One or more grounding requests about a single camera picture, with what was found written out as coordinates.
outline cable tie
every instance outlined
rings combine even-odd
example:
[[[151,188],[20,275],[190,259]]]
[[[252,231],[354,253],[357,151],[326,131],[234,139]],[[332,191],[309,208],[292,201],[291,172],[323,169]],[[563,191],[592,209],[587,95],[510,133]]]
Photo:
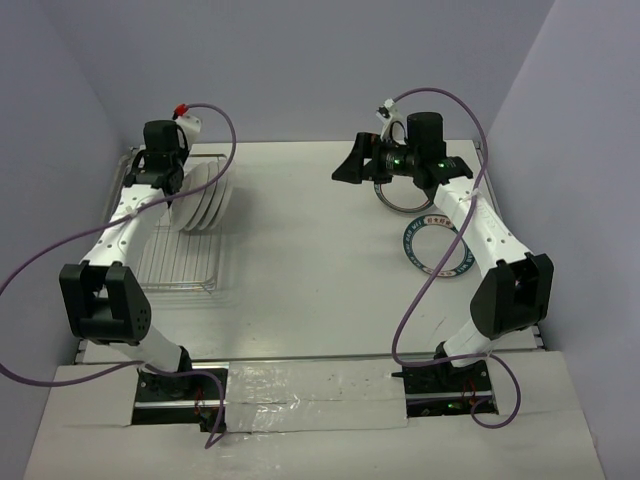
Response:
[[[471,200],[473,197],[477,197],[479,193],[480,193],[480,190],[477,188],[474,188],[473,190],[471,190],[471,193],[469,195],[462,197],[460,201],[466,202],[467,200]]]
[[[127,205],[125,210],[127,212],[127,215],[129,215],[129,217],[131,217],[132,219],[136,218],[139,213],[137,208],[132,208],[130,205]]]

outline red connector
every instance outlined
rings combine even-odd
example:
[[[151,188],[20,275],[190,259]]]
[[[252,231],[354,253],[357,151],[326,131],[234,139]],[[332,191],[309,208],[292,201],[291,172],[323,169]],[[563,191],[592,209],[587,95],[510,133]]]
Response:
[[[178,118],[181,117],[182,115],[184,115],[185,113],[187,113],[189,111],[189,108],[187,107],[186,104],[182,103],[180,105],[178,105],[174,110],[173,110],[173,115]]]

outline blue tape roll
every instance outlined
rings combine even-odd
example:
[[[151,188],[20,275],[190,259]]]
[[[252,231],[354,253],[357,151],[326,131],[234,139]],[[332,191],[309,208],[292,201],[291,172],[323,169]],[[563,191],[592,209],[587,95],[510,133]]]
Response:
[[[413,263],[423,272],[431,275],[433,273],[433,268],[427,267],[425,264],[423,264],[413,252],[413,237],[415,237],[416,233],[425,227],[444,227],[448,228],[454,233],[458,233],[458,230],[453,225],[453,223],[451,223],[451,220],[449,220],[444,215],[424,215],[422,217],[416,218],[407,226],[406,230],[404,231],[404,236],[402,237],[404,253],[407,255],[409,260],[411,260],[411,263]],[[462,275],[473,266],[476,261],[473,253],[471,253],[471,250],[464,242],[464,240],[462,240],[462,245],[464,246],[464,258],[462,259],[462,262],[460,262],[460,264],[454,269],[442,270],[438,274],[438,277],[457,277],[459,275]]]

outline plate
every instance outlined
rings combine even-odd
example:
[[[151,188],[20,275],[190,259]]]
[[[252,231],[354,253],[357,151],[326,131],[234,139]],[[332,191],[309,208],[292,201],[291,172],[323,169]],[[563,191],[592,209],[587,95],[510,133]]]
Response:
[[[196,165],[189,173],[187,173],[182,181],[180,192],[193,190],[207,183],[209,178],[209,167],[206,163]],[[198,210],[205,191],[188,195],[184,198],[174,200],[171,204],[171,230],[182,230],[193,218]]]
[[[229,205],[229,200],[231,199],[231,193],[233,193],[233,167],[234,165],[231,164],[229,166],[229,169],[224,174],[224,176],[227,177],[227,184],[226,184],[226,188],[224,189],[224,194],[222,195],[222,203],[220,203],[220,207],[218,208],[218,211],[216,212],[213,218],[213,222],[209,226],[208,230],[214,230],[220,224],[220,221],[224,216],[224,212],[226,211],[227,206]]]
[[[207,183],[213,180],[213,178],[218,174],[218,162],[208,162],[207,165],[208,174],[207,174]],[[211,200],[213,199],[213,195],[216,191],[217,182],[207,187],[204,191],[204,196],[200,201],[200,205],[198,206],[198,210],[194,213],[193,217],[189,221],[184,229],[186,231],[193,230],[196,225],[200,223],[200,221],[204,218],[207,210],[209,209],[209,205],[211,204]]]
[[[216,216],[216,212],[218,211],[218,208],[220,207],[220,204],[222,203],[222,197],[224,196],[224,190],[225,190],[225,188],[227,186],[227,173],[228,173],[228,170],[218,180],[218,185],[216,187],[215,193],[213,194],[213,198],[211,199],[211,202],[209,203],[209,207],[207,208],[207,211],[204,214],[204,217],[202,218],[202,220],[200,221],[200,223],[197,226],[198,230],[206,230],[207,227],[213,221],[213,218]]]

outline tape roll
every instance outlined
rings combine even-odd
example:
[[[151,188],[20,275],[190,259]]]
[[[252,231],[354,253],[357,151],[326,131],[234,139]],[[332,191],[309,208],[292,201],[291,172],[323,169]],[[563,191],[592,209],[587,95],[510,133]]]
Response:
[[[384,193],[382,192],[382,185],[374,184],[373,190],[376,192],[376,197],[378,197],[378,199],[382,203],[384,203],[387,207],[389,207],[391,210],[395,212],[415,214],[415,213],[424,212],[426,209],[428,209],[431,206],[431,201],[427,198],[426,201],[419,207],[414,207],[414,208],[399,207],[391,203],[389,199],[385,197]]]
[[[402,238],[404,253],[407,255],[411,263],[413,263],[416,267],[418,267],[426,274],[431,275],[434,269],[423,264],[413,251],[413,238],[415,237],[416,233],[418,233],[425,227],[447,228],[454,233],[458,233],[458,230],[453,225],[453,223],[451,223],[451,220],[449,220],[444,215],[424,215],[422,217],[416,218],[407,226]],[[471,250],[469,249],[467,244],[464,242],[464,240],[462,240],[461,243],[464,246],[464,257],[462,261],[457,267],[453,269],[442,270],[438,274],[439,278],[452,278],[462,275],[463,273],[468,271],[475,263],[476,259],[473,256],[473,253],[471,253]]]

